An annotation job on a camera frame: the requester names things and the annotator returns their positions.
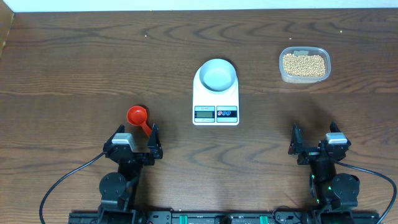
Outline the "red plastic measuring scoop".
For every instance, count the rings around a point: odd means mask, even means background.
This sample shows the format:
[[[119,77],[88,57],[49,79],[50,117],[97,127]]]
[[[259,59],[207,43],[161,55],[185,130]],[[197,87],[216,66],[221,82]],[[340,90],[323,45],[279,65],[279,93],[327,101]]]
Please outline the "red plastic measuring scoop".
[[[149,127],[147,120],[147,110],[142,106],[133,106],[127,111],[127,121],[133,126],[141,127],[145,134],[150,137],[152,134],[152,129]]]

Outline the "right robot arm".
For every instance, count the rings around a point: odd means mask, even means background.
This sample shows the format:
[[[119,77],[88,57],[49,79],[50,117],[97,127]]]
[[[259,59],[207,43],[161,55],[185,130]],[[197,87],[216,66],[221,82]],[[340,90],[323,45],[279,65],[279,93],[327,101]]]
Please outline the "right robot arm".
[[[358,206],[360,181],[355,175],[337,173],[335,164],[346,157],[351,142],[336,123],[317,146],[305,146],[301,130],[294,124],[288,154],[298,165],[309,165],[310,191],[317,201],[302,218],[304,223],[353,223],[351,209]]]

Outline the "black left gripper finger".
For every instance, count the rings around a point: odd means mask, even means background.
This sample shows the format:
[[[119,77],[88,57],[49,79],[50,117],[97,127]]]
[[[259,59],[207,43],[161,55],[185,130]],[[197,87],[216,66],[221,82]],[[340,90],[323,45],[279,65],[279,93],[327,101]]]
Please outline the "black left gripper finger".
[[[163,158],[163,149],[159,139],[159,127],[156,124],[152,125],[152,132],[149,136],[147,147],[155,159]]]
[[[111,144],[111,143],[112,143],[112,139],[115,137],[116,134],[124,133],[124,132],[125,132],[125,127],[124,127],[123,124],[121,124],[121,125],[117,128],[117,130],[111,135],[111,137],[107,140],[107,143],[108,143],[108,144]]]

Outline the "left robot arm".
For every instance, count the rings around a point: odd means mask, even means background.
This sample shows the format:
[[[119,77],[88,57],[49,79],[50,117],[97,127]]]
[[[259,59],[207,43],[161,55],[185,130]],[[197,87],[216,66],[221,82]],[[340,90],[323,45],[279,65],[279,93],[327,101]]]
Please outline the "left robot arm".
[[[147,142],[148,152],[136,152],[132,134],[121,125],[105,142],[105,157],[118,164],[117,172],[106,174],[99,183],[101,205],[98,207],[98,223],[147,223],[148,214],[134,207],[141,170],[153,166],[163,158],[156,124]]]

